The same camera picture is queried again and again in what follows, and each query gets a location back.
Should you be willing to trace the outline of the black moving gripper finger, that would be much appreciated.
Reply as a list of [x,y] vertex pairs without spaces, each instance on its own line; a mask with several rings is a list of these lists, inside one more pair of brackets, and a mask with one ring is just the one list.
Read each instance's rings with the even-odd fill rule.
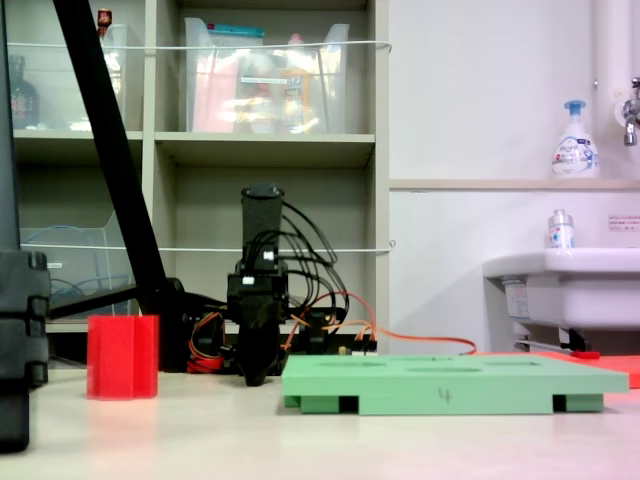
[[263,384],[261,358],[260,324],[251,321],[242,325],[238,333],[238,365],[247,386]]

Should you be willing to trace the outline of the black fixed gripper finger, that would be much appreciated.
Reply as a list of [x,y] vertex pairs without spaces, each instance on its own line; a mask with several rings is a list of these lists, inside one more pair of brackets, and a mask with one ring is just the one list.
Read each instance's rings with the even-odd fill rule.
[[280,355],[280,317],[273,312],[261,312],[261,367],[260,380],[262,385],[273,367],[277,364]]

